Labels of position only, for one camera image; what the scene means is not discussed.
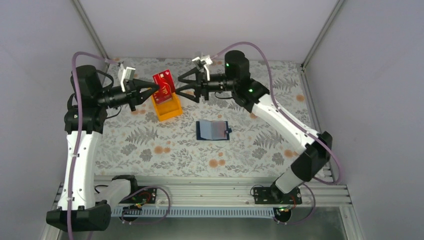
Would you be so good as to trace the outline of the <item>red credit card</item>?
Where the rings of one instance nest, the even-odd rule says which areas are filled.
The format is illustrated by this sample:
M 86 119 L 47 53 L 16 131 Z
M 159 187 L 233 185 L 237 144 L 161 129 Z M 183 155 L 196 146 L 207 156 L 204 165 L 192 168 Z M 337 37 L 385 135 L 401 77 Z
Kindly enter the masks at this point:
M 176 91 L 171 71 L 167 69 L 152 77 L 153 81 L 159 86 L 159 90 L 153 94 L 154 102 L 156 104 L 161 104 L 170 100 L 172 94 Z

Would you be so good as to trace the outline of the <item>blue card holder wallet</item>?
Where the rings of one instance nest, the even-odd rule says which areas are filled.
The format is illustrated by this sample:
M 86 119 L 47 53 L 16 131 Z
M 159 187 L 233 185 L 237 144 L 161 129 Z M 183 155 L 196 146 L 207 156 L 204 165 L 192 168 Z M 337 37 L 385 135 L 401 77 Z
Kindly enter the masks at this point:
M 229 141 L 232 132 L 228 121 L 196 121 L 196 139 L 198 141 Z

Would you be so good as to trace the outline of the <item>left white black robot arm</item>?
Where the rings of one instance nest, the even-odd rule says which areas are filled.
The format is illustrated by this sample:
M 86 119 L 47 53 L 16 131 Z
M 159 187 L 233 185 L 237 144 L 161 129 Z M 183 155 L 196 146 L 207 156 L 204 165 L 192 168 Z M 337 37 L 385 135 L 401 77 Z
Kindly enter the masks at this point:
M 73 95 L 64 116 L 68 157 L 65 181 L 57 209 L 46 214 L 46 222 L 64 232 L 104 231 L 112 210 L 122 201 L 134 202 L 139 186 L 134 175 L 112 178 L 106 189 L 95 191 L 95 159 L 107 110 L 129 106 L 134 111 L 159 86 L 141 79 L 125 80 L 123 86 L 103 86 L 102 72 L 92 65 L 75 67 L 71 73 Z

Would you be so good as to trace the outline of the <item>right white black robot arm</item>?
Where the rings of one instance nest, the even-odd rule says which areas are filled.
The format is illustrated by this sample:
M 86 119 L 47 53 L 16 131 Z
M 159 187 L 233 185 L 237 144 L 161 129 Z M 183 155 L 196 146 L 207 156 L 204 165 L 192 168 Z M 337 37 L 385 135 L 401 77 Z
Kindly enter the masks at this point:
M 303 124 L 273 97 L 271 90 L 251 78 L 250 61 L 239 50 L 224 55 L 224 73 L 211 74 L 210 56 L 192 60 L 195 67 L 180 75 L 177 80 L 185 85 L 176 89 L 179 96 L 198 103 L 210 93 L 230 92 L 240 107 L 253 113 L 277 130 L 299 154 L 297 159 L 271 184 L 271 198 L 278 204 L 290 197 L 299 185 L 310 182 L 330 160 L 332 136 Z

